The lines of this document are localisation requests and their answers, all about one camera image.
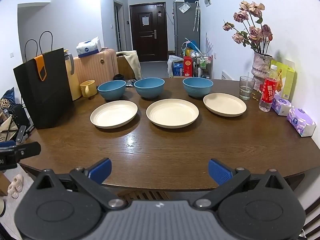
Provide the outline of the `dried pink flowers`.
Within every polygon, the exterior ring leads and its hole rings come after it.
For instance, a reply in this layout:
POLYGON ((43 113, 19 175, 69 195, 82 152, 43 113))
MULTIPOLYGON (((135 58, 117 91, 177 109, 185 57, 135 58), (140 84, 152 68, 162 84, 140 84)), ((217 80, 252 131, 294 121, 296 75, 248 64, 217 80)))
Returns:
POLYGON ((231 22, 224 22, 222 28, 224 31, 235 31, 232 39, 237 44, 250 46, 254 52, 266 56, 273 34, 271 28, 263 24, 264 10, 263 3, 241 1, 239 11, 233 14, 233 20, 241 23, 244 28, 240 30, 231 22))

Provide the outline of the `pink slippers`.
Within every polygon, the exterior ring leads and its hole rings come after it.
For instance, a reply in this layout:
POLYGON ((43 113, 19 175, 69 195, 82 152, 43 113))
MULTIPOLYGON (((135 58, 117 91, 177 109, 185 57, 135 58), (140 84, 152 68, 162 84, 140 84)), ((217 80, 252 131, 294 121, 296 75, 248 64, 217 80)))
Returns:
POLYGON ((14 176, 13 181, 8 186, 8 195, 14 199, 19 197, 19 193, 23 190, 24 178, 21 174, 14 176))

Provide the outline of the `grey refrigerator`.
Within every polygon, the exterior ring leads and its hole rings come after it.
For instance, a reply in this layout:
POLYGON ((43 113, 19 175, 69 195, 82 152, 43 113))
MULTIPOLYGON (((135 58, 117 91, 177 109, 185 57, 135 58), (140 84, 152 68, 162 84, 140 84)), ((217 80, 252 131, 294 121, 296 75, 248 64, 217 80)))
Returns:
POLYGON ((197 47, 200 45, 200 27, 194 28, 194 22, 198 23, 196 3, 173 2, 175 55, 182 55, 182 44, 186 38, 197 47))

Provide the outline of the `red gift box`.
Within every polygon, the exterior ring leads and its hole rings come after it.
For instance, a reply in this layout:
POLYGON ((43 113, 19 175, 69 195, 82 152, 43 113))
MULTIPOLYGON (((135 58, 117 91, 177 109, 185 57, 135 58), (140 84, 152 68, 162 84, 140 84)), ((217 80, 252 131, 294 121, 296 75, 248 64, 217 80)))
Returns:
POLYGON ((193 76, 193 59, 189 56, 183 57, 183 74, 186 77, 193 76))

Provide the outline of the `purple tissue pack near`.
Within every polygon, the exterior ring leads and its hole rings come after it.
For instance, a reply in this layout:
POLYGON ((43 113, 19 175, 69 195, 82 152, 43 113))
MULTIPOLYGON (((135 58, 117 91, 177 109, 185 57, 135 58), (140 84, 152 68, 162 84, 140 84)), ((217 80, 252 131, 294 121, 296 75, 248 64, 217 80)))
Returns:
POLYGON ((316 129, 316 123, 301 108, 291 108, 287 120, 301 137, 311 137, 316 129))

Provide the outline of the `white blue tissue pack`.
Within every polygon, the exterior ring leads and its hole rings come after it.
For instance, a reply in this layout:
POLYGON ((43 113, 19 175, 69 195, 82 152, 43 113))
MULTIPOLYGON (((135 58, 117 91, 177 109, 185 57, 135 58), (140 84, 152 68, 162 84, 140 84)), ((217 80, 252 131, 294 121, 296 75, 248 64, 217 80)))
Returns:
POLYGON ((99 37, 95 37, 91 40, 80 42, 76 46, 76 52, 79 58, 89 55, 97 54, 102 50, 99 37))

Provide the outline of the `blue carton box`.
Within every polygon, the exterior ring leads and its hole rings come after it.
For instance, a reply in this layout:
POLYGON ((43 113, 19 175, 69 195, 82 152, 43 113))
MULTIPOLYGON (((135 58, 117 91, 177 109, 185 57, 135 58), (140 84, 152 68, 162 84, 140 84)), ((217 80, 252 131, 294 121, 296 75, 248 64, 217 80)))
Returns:
POLYGON ((173 76, 184 76, 183 62, 174 62, 172 65, 173 76))

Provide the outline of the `blue bowl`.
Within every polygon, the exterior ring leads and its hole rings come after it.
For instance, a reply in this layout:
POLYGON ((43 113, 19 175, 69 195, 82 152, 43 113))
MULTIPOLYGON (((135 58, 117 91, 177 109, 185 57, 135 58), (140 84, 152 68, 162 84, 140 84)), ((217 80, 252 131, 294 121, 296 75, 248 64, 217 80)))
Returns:
POLYGON ((213 87, 213 81, 202 77, 188 77, 182 81, 186 93, 193 98, 203 98, 213 87))
POLYGON ((134 83, 136 92, 145 99, 158 97, 164 89, 165 81, 158 77, 148 77, 134 83))
POLYGON ((124 80, 113 80, 101 84, 98 87, 98 92, 106 101, 113 101, 124 95, 125 88, 126 82, 124 80))

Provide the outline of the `clear drinking glass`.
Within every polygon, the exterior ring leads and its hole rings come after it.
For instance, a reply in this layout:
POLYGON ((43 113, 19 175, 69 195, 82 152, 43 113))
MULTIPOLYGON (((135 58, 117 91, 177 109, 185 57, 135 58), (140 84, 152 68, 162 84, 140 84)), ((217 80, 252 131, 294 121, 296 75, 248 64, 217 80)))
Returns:
POLYGON ((255 79, 249 76, 249 73, 245 76, 240 76, 239 80, 239 96, 242 100, 249 100, 253 92, 255 85, 255 79))

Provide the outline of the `black paper shopping bag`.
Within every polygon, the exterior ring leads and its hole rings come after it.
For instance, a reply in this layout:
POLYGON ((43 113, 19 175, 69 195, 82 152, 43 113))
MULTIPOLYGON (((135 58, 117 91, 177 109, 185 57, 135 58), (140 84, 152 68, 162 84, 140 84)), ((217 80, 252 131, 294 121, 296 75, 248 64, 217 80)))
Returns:
POLYGON ((73 104, 64 49, 40 52, 15 67, 14 76, 35 128, 55 127, 73 104))

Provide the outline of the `pink ribbed suitcase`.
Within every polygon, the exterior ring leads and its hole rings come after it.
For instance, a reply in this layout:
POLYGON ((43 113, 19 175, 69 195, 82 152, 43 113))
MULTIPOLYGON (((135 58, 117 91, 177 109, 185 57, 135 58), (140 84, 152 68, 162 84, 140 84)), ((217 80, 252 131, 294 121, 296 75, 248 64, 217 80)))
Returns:
POLYGON ((96 86, 112 81, 119 74, 116 51, 104 48, 101 52, 75 57, 75 73, 80 83, 94 80, 96 86))

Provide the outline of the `cream plate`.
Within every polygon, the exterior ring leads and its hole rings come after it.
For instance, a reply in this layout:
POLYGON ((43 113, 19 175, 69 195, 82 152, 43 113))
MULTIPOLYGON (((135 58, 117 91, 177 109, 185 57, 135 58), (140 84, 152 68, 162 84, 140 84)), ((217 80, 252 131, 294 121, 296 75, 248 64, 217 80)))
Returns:
POLYGON ((241 116, 247 110, 241 99, 225 93, 208 94, 203 98, 203 103, 212 113, 224 117, 241 116))
POLYGON ((101 129, 120 128, 131 122, 138 112, 138 106, 131 101, 117 100, 96 108, 91 116, 91 123, 101 129))
POLYGON ((191 125, 199 117, 199 109, 182 99, 163 99, 146 109, 146 116, 156 126, 178 129, 191 125))

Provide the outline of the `pink textured vase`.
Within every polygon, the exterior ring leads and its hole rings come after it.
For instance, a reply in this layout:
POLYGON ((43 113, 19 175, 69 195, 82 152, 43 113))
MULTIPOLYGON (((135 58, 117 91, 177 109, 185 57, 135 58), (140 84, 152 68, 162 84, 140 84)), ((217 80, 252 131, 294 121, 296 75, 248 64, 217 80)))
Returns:
POLYGON ((255 80, 254 90, 259 91, 260 86, 264 84, 265 78, 270 70, 271 61, 273 57, 270 55, 263 55, 257 52, 254 53, 251 73, 255 80))

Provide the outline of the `wooden chair with beige cloth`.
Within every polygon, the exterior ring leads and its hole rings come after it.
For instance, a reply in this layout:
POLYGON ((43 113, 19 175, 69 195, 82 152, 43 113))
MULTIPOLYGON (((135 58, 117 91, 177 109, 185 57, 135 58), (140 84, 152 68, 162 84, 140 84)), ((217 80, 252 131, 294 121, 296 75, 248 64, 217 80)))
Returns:
POLYGON ((136 50, 116 52, 119 74, 125 80, 142 79, 142 70, 136 50))

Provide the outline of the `dark wooden door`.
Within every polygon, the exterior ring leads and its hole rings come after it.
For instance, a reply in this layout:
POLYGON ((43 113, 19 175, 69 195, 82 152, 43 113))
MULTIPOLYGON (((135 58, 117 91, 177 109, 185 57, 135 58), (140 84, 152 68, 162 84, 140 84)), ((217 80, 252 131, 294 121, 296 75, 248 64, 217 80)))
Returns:
POLYGON ((168 57, 167 15, 164 2, 130 6, 132 46, 141 62, 168 57))

